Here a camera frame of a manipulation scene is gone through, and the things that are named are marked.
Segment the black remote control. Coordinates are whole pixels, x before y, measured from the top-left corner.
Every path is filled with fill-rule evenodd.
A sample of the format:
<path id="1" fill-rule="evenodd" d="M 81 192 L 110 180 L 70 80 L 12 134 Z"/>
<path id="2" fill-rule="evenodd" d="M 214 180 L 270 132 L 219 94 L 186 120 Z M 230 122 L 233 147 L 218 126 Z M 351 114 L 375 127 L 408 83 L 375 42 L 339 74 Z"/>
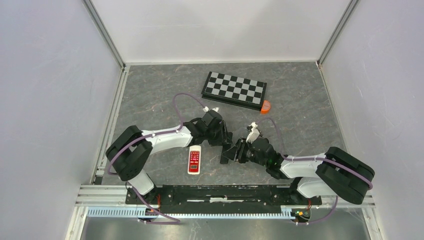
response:
<path id="1" fill-rule="evenodd" d="M 228 164 L 229 161 L 234 161 L 236 156 L 237 147 L 226 144 L 222 146 L 221 156 L 219 163 L 222 165 Z"/>

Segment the white red remote control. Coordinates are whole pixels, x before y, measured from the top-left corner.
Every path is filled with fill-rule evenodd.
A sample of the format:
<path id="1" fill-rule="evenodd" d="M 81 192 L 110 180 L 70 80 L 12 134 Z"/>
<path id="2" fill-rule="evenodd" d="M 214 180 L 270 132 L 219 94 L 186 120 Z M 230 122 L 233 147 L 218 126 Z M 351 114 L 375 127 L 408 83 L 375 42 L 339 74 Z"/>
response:
<path id="1" fill-rule="evenodd" d="M 201 167 L 202 147 L 193 145 L 189 147 L 187 173 L 189 175 L 199 175 Z"/>

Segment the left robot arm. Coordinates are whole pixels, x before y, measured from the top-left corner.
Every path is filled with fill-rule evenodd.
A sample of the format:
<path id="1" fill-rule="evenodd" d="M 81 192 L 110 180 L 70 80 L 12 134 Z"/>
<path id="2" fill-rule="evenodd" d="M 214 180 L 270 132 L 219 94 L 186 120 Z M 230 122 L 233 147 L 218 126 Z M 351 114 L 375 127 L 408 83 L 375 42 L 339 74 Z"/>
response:
<path id="1" fill-rule="evenodd" d="M 228 150 L 233 143 L 233 133 L 213 109 L 203 117 L 167 129 L 140 130 L 131 125 L 111 144 L 105 156 L 114 173 L 138 191 L 140 200 L 151 204 L 157 198 L 157 190 L 144 170 L 148 158 L 169 149 L 198 146 L 204 141 L 211 147 L 221 146 L 223 150 Z"/>

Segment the orange round object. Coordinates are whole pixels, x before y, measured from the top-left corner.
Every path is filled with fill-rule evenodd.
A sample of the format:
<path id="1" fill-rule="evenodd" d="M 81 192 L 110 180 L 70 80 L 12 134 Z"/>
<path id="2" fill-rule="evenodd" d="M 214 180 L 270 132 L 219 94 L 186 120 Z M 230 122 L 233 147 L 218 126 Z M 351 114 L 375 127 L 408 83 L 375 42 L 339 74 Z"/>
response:
<path id="1" fill-rule="evenodd" d="M 260 114 L 266 115 L 270 112 L 270 110 L 271 110 L 271 103 L 267 100 L 264 100 L 260 110 Z"/>

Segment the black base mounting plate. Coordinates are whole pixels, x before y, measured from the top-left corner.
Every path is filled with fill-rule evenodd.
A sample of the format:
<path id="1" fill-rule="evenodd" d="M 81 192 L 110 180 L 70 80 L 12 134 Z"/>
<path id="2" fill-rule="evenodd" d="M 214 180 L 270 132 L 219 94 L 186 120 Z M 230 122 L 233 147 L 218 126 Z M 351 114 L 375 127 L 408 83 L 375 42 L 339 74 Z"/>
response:
<path id="1" fill-rule="evenodd" d="M 274 214 L 282 206 L 320 206 L 286 185 L 160 185 L 144 199 L 164 214 Z"/>

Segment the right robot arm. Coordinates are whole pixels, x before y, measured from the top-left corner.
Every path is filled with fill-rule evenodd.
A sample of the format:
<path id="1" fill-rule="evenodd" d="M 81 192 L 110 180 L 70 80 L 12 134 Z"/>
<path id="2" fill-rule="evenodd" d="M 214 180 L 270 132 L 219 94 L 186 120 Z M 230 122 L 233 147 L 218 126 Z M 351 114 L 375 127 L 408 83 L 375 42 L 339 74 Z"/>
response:
<path id="1" fill-rule="evenodd" d="M 240 164 L 252 162 L 265 167 L 277 180 L 292 179 L 288 196 L 295 204 L 313 197 L 338 196 L 359 205 L 372 189 L 375 177 L 370 166 L 335 146 L 318 155 L 295 157 L 277 152 L 267 138 L 253 142 L 240 138 L 222 156 Z"/>

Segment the black grey checkerboard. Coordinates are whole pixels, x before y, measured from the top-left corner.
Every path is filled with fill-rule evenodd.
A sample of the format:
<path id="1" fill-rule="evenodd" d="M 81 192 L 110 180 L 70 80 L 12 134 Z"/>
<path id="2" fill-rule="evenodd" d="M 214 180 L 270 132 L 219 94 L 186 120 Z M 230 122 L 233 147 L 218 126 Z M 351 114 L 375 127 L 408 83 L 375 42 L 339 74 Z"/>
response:
<path id="1" fill-rule="evenodd" d="M 267 83 L 209 72 L 201 96 L 204 99 L 260 111 L 265 101 Z"/>

